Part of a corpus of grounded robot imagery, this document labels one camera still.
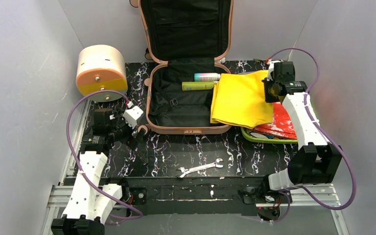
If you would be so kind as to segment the red snack packet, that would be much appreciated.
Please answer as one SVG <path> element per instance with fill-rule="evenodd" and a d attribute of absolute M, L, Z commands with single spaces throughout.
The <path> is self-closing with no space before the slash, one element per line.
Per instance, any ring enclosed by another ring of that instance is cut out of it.
<path fill-rule="evenodd" d="M 273 108 L 272 122 L 256 126 L 253 130 L 261 134 L 297 140 L 292 121 L 285 108 L 279 102 L 273 103 Z"/>

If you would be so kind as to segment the yellow snack packet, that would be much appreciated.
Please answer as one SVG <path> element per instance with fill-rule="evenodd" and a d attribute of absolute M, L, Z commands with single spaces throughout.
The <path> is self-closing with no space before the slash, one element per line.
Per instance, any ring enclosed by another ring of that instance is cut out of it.
<path fill-rule="evenodd" d="M 253 129 L 272 122 L 273 104 L 265 101 L 267 70 L 248 74 L 223 73 L 214 85 L 210 123 Z"/>

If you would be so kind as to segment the cream cylindrical drum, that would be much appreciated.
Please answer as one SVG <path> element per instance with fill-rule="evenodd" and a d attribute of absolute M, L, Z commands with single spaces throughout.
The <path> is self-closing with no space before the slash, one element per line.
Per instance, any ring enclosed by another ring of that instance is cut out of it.
<path fill-rule="evenodd" d="M 75 82 L 83 96 L 96 91 L 104 91 L 91 96 L 89 99 L 93 102 L 121 99 L 121 95 L 109 91 L 118 91 L 123 94 L 128 91 L 125 61 L 122 54 L 109 45 L 93 45 L 82 49 L 78 56 Z"/>

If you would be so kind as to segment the green plastic tray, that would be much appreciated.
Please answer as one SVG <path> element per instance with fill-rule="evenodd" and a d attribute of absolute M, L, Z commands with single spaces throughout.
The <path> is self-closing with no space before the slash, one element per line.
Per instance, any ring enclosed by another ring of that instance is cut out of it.
<path fill-rule="evenodd" d="M 256 133 L 247 128 L 240 128 L 243 137 L 250 141 L 256 143 L 272 143 L 272 144 L 297 144 L 297 140 L 290 140 L 290 139 L 277 139 L 277 138 L 268 138 L 265 135 Z"/>

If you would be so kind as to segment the pink hard-shell suitcase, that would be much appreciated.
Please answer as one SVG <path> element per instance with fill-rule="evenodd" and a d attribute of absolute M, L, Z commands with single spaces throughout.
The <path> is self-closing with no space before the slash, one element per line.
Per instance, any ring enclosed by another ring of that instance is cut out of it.
<path fill-rule="evenodd" d="M 141 13 L 147 49 L 156 62 L 147 86 L 146 120 L 158 134 L 222 134 L 210 123 L 213 89 L 182 91 L 195 73 L 229 73 L 218 60 L 231 45 L 231 0 L 134 0 Z"/>

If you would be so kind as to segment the white printed garment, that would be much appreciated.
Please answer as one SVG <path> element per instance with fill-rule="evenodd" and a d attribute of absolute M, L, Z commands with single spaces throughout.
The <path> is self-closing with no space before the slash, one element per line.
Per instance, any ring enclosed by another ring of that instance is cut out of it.
<path fill-rule="evenodd" d="M 249 129 L 247 129 L 246 133 L 252 138 L 257 138 L 257 139 L 283 140 L 283 138 L 267 135 L 265 133 L 261 134 L 261 133 L 255 132 L 254 130 L 249 130 Z"/>

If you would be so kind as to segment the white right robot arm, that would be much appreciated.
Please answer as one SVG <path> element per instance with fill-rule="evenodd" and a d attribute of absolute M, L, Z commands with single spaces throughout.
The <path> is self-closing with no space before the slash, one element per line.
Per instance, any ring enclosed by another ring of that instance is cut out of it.
<path fill-rule="evenodd" d="M 292 62 L 268 61 L 268 65 L 268 75 L 263 79 L 265 101 L 282 105 L 298 141 L 298 151 L 287 169 L 268 175 L 269 188 L 275 191 L 331 183 L 342 155 L 319 130 L 306 83 L 295 79 Z"/>

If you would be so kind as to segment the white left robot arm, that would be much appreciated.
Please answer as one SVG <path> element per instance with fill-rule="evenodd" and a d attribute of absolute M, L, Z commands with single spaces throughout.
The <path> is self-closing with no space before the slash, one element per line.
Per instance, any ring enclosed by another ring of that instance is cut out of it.
<path fill-rule="evenodd" d="M 54 235 L 105 233 L 106 219 L 122 198 L 123 189 L 118 183 L 99 188 L 101 173 L 115 142 L 124 140 L 131 149 L 136 148 L 139 138 L 147 132 L 144 129 L 132 136 L 142 116 L 143 110 L 138 106 L 126 109 L 123 114 L 111 108 L 94 111 L 93 124 L 84 131 L 76 153 L 79 171 L 71 196 L 61 217 L 53 219 L 51 224 Z"/>

